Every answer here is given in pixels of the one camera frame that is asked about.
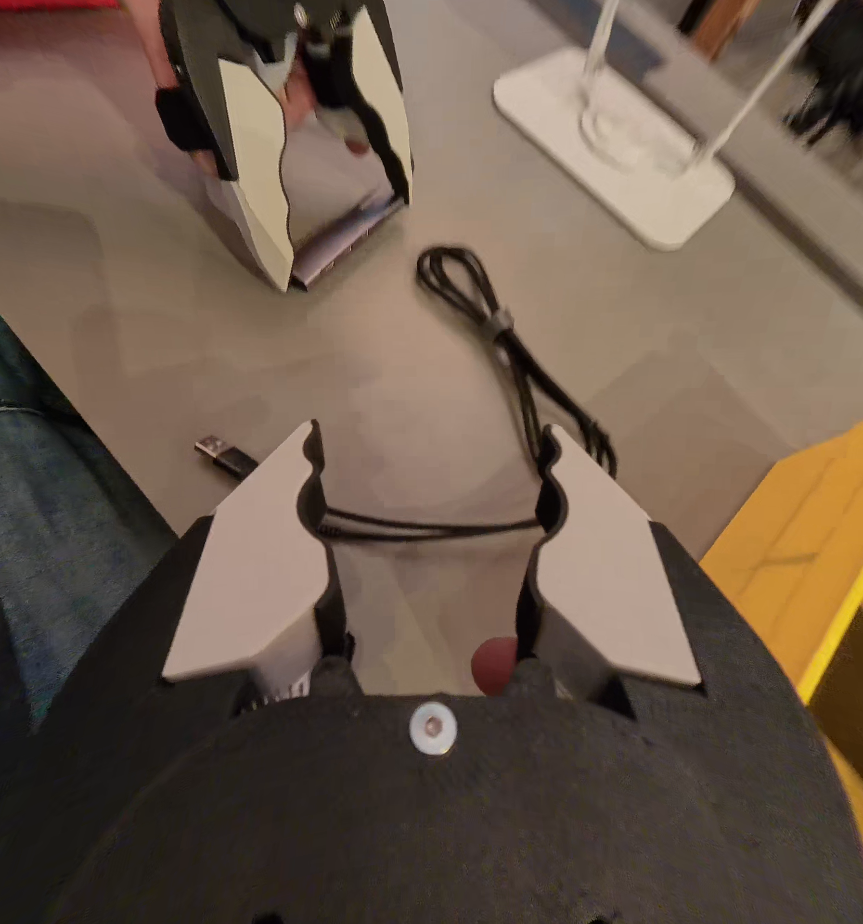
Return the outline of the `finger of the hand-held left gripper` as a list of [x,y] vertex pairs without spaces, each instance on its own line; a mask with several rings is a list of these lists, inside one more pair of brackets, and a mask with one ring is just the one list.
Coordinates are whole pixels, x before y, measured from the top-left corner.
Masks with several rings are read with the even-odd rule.
[[409,124],[384,6],[359,6],[350,26],[352,91],[349,106],[360,121],[372,152],[384,168],[396,198],[414,198]]
[[290,208],[282,177],[287,132],[283,110],[245,64],[219,61],[237,179],[223,196],[245,245],[270,285],[285,293],[294,271]]

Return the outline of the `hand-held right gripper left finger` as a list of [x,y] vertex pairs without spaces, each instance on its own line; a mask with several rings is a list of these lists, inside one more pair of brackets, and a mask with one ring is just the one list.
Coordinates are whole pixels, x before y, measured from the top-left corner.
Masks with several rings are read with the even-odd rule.
[[327,513],[322,432],[297,427],[215,509],[161,677],[245,671],[263,697],[306,697],[325,657],[349,657]]

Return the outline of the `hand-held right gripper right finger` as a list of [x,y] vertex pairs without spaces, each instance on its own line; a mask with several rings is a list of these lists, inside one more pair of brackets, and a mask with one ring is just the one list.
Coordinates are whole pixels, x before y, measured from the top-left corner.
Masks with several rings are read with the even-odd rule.
[[574,697],[624,677],[697,688],[697,666],[643,508],[558,425],[543,433],[534,545],[519,592],[518,661]]

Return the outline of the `grey usb hub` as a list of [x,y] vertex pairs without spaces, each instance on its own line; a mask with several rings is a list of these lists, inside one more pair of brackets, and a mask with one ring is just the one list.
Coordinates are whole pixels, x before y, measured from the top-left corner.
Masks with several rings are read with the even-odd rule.
[[324,225],[296,247],[290,287],[310,291],[340,260],[360,247],[381,225],[404,208],[405,202],[401,198],[380,193],[356,203]]

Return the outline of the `yellow plastic bin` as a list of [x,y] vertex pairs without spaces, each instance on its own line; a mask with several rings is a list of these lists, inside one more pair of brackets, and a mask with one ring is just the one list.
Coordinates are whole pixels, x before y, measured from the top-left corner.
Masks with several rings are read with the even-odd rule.
[[775,464],[701,566],[817,721],[863,843],[863,422]]

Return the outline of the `person's left hand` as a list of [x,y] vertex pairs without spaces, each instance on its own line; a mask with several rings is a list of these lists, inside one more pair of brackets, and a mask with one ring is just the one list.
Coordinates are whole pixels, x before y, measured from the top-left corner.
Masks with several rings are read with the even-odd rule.
[[[157,79],[155,102],[160,118],[159,103],[170,102],[173,91],[177,86],[177,78],[172,69],[160,31],[160,2],[125,2],[125,7],[134,18],[138,36],[147,52],[150,69]],[[263,69],[257,64],[252,70],[265,84],[261,79],[264,74]],[[309,116],[316,116],[314,93],[309,86],[306,74],[298,62],[293,65],[285,64],[283,66],[282,80],[275,81],[270,87],[283,110],[287,131],[295,130]],[[351,150],[357,149],[361,153],[370,150],[368,145],[359,144],[355,140],[345,141],[342,139],[342,141]],[[203,160],[207,164],[208,174],[215,179],[220,179],[217,165],[211,152],[204,150],[187,154],[197,157],[199,153],[205,153]]]

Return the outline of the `person's jeans leg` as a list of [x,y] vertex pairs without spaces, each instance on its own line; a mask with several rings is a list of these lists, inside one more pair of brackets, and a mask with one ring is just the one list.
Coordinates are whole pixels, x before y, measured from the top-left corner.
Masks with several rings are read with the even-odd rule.
[[0,316],[0,605],[34,728],[175,542]]

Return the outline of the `white metal stand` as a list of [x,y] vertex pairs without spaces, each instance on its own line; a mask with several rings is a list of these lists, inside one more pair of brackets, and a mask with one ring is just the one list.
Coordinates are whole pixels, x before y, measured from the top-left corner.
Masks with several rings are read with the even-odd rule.
[[647,248],[681,248],[731,198],[717,155],[836,5],[821,1],[712,138],[698,141],[609,65],[620,3],[600,6],[587,48],[565,47],[506,72],[498,112]]

